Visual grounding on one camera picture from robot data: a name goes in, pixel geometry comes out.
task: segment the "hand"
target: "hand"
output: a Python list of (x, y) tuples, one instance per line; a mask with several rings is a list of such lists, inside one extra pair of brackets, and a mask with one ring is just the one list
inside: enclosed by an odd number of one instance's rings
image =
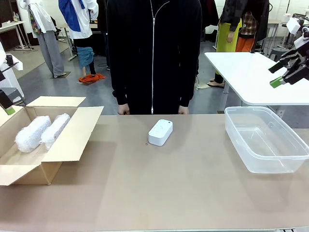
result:
[(130, 115), (129, 105), (128, 104), (119, 105), (118, 114), (119, 115)]
[(180, 115), (189, 115), (189, 108), (184, 106), (179, 106), (178, 114)]
[(227, 42), (230, 44), (233, 42), (233, 38), (234, 38), (235, 32), (234, 31), (230, 31), (230, 33), (227, 36)]

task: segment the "gray pants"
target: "gray pants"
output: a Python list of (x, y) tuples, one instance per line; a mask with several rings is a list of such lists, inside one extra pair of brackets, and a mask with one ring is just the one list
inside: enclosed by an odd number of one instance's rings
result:
[(46, 33), (38, 35), (38, 40), (50, 72), (54, 76), (61, 75), (64, 72), (64, 66), (54, 31), (48, 30)]

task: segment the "white table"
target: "white table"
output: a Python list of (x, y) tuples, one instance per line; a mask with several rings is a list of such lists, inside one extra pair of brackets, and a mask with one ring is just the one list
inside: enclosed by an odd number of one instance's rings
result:
[[(11, 22), (11, 23), (8, 23), (8, 22), (2, 23), (2, 27), (0, 28), (0, 33), (3, 33), (3, 32), (6, 32), (6, 31), (14, 30), (15, 29), (16, 33), (17, 33), (17, 37), (18, 37), (19, 43), (20, 43), (20, 48), (16, 48), (15, 50), (32, 50), (33, 48), (30, 48), (30, 41), (29, 41), (29, 37), (28, 37), (27, 33), (26, 33), (26, 38), (27, 38), (27, 41), (26, 41), (25, 37), (24, 37), (24, 35), (23, 35), (23, 33), (22, 33), (21, 29), (20, 29), (19, 25), (23, 24), (23, 23), (24, 23), (24, 21)], [(28, 48), (24, 47), (18, 29), (20, 30), (20, 33), (21, 33), (21, 35), (23, 37), (25, 45), (28, 45)]]
[(225, 109), (230, 86), (248, 105), (281, 106), (276, 112), (279, 116), (284, 113), (282, 106), (309, 105), (309, 81), (271, 87), (269, 82), (283, 75), (286, 68), (272, 74), (268, 69), (275, 62), (259, 53), (207, 52), (205, 56), (226, 81), (220, 111)]
[[(73, 60), (75, 57), (77, 57), (77, 55), (74, 55), (72, 53), (72, 43), (71, 43), (71, 40), (68, 36), (68, 31), (67, 31), (67, 28), (69, 27), (68, 24), (61, 24), (61, 25), (58, 25), (57, 26), (58, 28), (63, 28), (64, 29), (64, 32), (66, 34), (66, 37), (67, 37), (67, 41), (68, 41), (68, 45), (69, 45), (69, 50), (70, 50), (70, 54), (71, 54), (71, 57), (69, 58), (69, 61)], [(97, 29), (98, 28), (98, 25), (97, 24), (90, 24), (90, 28), (91, 29)]]

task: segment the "open cardboard box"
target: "open cardboard box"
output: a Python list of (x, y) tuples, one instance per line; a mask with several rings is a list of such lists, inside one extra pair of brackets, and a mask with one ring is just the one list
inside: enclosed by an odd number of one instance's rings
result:
[[(0, 186), (11, 184), (50, 185), (62, 162), (79, 161), (103, 110), (78, 107), (85, 98), (39, 97), (26, 107), (14, 106), (11, 116), (0, 113)], [(71, 119), (49, 151), (41, 144), (31, 153), (17, 149), (17, 133), (37, 116), (67, 113)]]

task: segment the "white plastic device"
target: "white plastic device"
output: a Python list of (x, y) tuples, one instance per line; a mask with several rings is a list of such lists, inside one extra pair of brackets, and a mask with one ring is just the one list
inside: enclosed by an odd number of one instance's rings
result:
[(148, 142), (156, 146), (163, 146), (173, 132), (171, 121), (160, 119), (148, 133)]
[(290, 18), (289, 22), (286, 24), (286, 27), (291, 34), (295, 35), (300, 29), (300, 24), (296, 18)]

